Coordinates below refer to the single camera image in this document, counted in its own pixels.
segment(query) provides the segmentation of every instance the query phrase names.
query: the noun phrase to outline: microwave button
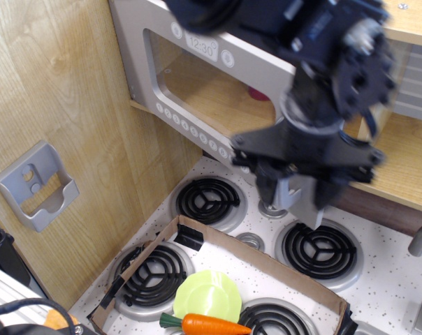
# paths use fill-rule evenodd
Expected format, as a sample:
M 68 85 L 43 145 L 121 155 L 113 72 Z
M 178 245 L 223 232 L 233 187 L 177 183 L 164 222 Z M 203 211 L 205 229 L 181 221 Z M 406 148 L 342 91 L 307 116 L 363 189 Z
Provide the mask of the microwave button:
M 176 124 L 180 124 L 180 118 L 178 117 L 178 115 L 174 114 L 174 115 L 172 116 L 172 120 L 174 120 L 174 122 L 175 122 Z
M 172 30 L 172 34 L 178 39 L 183 37 L 183 30 L 177 22 L 172 22 L 170 24 L 170 30 Z
M 226 152 L 226 150 L 224 148 L 222 148 L 222 147 L 219 147 L 219 154 L 223 158 L 228 158 L 228 152 Z
M 163 105 L 162 105 L 162 104 L 157 103 L 157 104 L 156 104 L 156 107 L 157 107 L 157 110 L 158 110 L 160 113 L 163 113 L 163 112 L 164 112 L 164 109 L 163 109 Z
M 200 141 L 202 141 L 203 144 L 208 144 L 208 138 L 204 133 L 198 134 L 198 138 L 200 138 Z
M 185 120 L 182 120 L 182 127 L 185 131 L 189 130 L 189 124 Z
M 210 141 L 208 142 L 208 144 L 210 145 L 210 148 L 211 148 L 212 150 L 217 151 L 217 144 L 216 144 L 216 142 L 214 142 L 213 140 L 210 140 Z
M 198 131 L 197 131 L 196 127 L 191 126 L 191 127 L 189 128 L 189 130 L 191 131 L 191 134 L 192 134 L 194 137 L 198 137 Z
M 167 116 L 168 119 L 172 119 L 172 113 L 170 112 L 169 109 L 165 108 L 164 114 Z
M 232 68 L 234 66 L 234 56 L 228 50 L 222 51 L 220 57 L 227 68 Z

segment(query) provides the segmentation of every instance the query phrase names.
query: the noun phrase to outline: orange carrot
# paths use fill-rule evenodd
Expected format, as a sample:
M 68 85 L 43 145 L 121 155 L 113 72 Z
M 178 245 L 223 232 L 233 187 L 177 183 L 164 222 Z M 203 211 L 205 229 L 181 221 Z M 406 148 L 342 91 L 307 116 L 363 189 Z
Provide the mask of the orange carrot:
M 186 335 L 247 335 L 252 332 L 250 328 L 237 323 L 200 314 L 186 314 L 183 320 L 166 314 L 161 318 L 162 327 L 180 326 L 180 321 Z

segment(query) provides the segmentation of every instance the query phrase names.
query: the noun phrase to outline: green plate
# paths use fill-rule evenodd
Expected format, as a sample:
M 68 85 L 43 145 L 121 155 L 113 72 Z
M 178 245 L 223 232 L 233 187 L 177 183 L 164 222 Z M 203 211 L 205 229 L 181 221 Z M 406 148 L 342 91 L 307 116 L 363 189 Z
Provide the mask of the green plate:
M 177 289 L 174 314 L 181 319 L 196 313 L 238 322 L 241 307 L 234 281 L 224 273 L 205 270 L 190 275 Z

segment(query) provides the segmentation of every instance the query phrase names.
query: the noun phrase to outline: cardboard box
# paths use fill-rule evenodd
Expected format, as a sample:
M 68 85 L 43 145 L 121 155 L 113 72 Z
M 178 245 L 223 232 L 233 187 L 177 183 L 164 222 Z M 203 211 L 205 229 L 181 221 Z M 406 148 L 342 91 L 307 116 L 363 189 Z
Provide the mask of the cardboard box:
M 109 313 L 115 306 L 115 295 L 118 290 L 130 279 L 132 274 L 141 266 L 150 253 L 161 242 L 169 240 L 175 233 L 178 233 L 175 242 L 196 251 L 201 248 L 204 242 L 225 248 L 236 258 L 248 262 L 264 274 L 283 282 L 288 287 L 303 293 L 313 301 L 338 314 L 339 323 L 334 335 L 350 335 L 355 332 L 357 324 L 352 322 L 349 317 L 348 303 L 328 288 L 322 286 L 322 284 L 279 263 L 269 255 L 253 249 L 234 237 L 228 236 L 223 232 L 203 225 L 186 216 L 177 216 L 158 234 L 154 241 L 146 245 L 142 253 L 130 264 L 121 276 L 115 279 L 99 306 L 88 316 L 98 333 L 106 334 L 102 328 Z

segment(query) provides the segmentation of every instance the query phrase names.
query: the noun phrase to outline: gray plastic holder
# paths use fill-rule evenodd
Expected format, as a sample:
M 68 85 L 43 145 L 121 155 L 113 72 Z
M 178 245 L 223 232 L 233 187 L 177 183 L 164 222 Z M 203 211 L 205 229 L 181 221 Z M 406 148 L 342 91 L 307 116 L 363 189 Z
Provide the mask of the gray plastic holder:
M 57 173 L 61 186 L 30 215 L 20 205 L 34 196 Z M 0 173 L 0 192 L 21 223 L 41 232 L 79 195 L 56 149 L 40 141 Z

